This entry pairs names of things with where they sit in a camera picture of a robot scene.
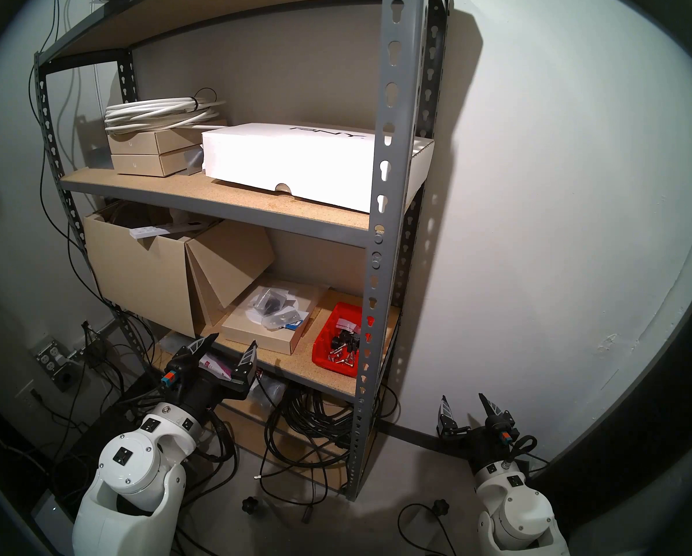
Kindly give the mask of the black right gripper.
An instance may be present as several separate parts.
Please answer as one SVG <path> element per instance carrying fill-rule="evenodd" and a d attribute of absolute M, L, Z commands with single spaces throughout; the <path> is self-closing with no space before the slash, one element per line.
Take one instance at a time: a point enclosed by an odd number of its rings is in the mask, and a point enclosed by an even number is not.
<path fill-rule="evenodd" d="M 439 439 L 446 451 L 456 452 L 468 462 L 472 474 L 497 462 L 517 468 L 518 457 L 530 455 L 537 446 L 537 439 L 532 435 L 519 437 L 515 420 L 508 410 L 501 410 L 483 393 L 479 393 L 479 399 L 487 418 L 483 427 L 471 429 L 457 424 L 447 398 L 442 396 L 437 417 Z"/>

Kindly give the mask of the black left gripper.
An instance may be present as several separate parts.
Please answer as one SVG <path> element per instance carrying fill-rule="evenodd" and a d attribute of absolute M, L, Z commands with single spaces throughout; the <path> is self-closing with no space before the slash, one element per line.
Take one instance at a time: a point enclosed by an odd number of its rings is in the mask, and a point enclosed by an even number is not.
<path fill-rule="evenodd" d="M 200 367 L 200 360 L 218 336 L 216 332 L 209 334 L 180 349 L 166 364 L 161 381 L 162 402 L 179 407 L 199 423 L 225 400 L 246 400 L 258 368 L 256 341 L 242 353 L 231 371 L 231 380 L 219 379 Z"/>

